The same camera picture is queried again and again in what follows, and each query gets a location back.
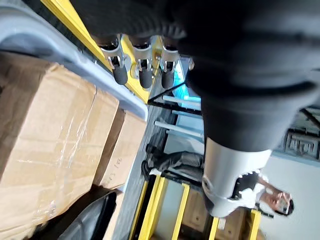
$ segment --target wooden floor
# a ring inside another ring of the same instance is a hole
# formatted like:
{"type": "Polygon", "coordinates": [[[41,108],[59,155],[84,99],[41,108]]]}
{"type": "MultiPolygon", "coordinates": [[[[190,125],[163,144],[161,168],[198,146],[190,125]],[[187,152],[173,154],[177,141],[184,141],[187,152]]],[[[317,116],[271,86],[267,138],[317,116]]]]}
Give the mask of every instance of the wooden floor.
{"type": "MultiPolygon", "coordinates": [[[[164,91],[161,87],[161,80],[157,79],[153,86],[151,96],[155,96],[164,91]]],[[[136,213],[137,204],[140,193],[144,184],[144,178],[141,174],[141,162],[146,159],[145,148],[148,143],[151,143],[158,148],[162,148],[165,140],[166,129],[154,126],[155,121],[173,124],[175,115],[171,114],[170,110],[155,106],[148,106],[147,126],[136,155],[129,182],[125,190],[123,203],[120,214],[113,233],[113,240],[126,240],[130,235],[132,222],[136,213]]]]}

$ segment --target wall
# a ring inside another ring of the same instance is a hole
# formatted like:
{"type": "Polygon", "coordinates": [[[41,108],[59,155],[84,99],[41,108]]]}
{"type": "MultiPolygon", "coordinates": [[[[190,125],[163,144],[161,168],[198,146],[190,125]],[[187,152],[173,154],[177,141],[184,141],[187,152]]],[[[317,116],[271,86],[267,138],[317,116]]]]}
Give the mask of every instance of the wall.
{"type": "Polygon", "coordinates": [[[262,217],[260,228],[266,239],[319,239],[320,163],[272,156],[263,174],[270,183],[291,193],[295,204],[290,217],[275,216],[273,220],[262,217]]]}

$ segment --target blue light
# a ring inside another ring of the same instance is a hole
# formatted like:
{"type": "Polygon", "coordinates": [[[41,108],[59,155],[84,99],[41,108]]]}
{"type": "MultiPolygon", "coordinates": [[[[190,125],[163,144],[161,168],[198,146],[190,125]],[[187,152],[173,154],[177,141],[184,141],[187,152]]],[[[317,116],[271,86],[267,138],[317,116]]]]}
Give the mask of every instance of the blue light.
{"type": "MultiPolygon", "coordinates": [[[[184,81],[185,81],[184,72],[183,72],[183,69],[181,66],[181,62],[178,61],[177,65],[175,67],[175,70],[174,70],[173,85],[177,86],[177,85],[183,83],[184,81]]],[[[179,99],[184,99],[185,96],[187,96],[187,97],[189,96],[189,92],[188,92],[186,85],[182,85],[182,86],[178,87],[177,89],[173,90],[172,92],[173,92],[173,95],[179,99]]]]}

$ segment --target white shirt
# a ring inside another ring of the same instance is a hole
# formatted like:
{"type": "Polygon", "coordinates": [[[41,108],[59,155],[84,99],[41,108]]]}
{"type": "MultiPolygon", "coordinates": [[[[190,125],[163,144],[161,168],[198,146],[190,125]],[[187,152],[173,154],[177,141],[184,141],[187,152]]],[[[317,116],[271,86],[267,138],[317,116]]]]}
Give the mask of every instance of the white shirt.
{"type": "MultiPolygon", "coordinates": [[[[266,176],[260,175],[259,177],[261,177],[264,181],[269,182],[266,176]]],[[[266,187],[260,183],[257,183],[253,190],[251,188],[247,188],[241,191],[241,199],[238,201],[241,202],[241,206],[253,209],[255,208],[256,203],[260,202],[260,198],[265,192],[266,187]]]]}

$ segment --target white pipe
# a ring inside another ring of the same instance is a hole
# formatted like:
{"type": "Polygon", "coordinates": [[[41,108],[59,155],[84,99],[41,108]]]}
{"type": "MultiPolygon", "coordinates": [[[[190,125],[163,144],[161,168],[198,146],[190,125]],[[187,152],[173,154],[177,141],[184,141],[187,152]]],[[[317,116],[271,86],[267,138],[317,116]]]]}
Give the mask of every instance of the white pipe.
{"type": "Polygon", "coordinates": [[[199,109],[201,108],[201,103],[197,102],[197,101],[184,100],[184,99],[181,99],[181,98],[177,98],[177,97],[174,97],[174,96],[167,96],[167,95],[162,96],[162,99],[165,100],[165,101],[173,102],[173,103],[187,104],[187,105],[195,106],[195,107],[197,107],[199,109]]]}
{"type": "Polygon", "coordinates": [[[167,124],[167,123],[163,123],[163,122],[160,122],[160,121],[155,121],[154,125],[158,126],[160,128],[170,129],[170,130],[177,131],[177,132],[180,132],[180,133],[183,133],[183,134],[188,134],[188,135],[191,135],[191,136],[194,136],[194,137],[203,138],[203,134],[201,134],[199,132],[195,132],[195,131],[191,131],[191,130],[185,129],[185,128],[180,127],[180,126],[167,124]]]}
{"type": "Polygon", "coordinates": [[[184,111],[172,110],[172,114],[187,116],[187,117],[191,117],[191,118],[202,119],[202,116],[200,116],[200,115],[193,114],[193,113],[188,113],[188,112],[184,112],[184,111]]]}

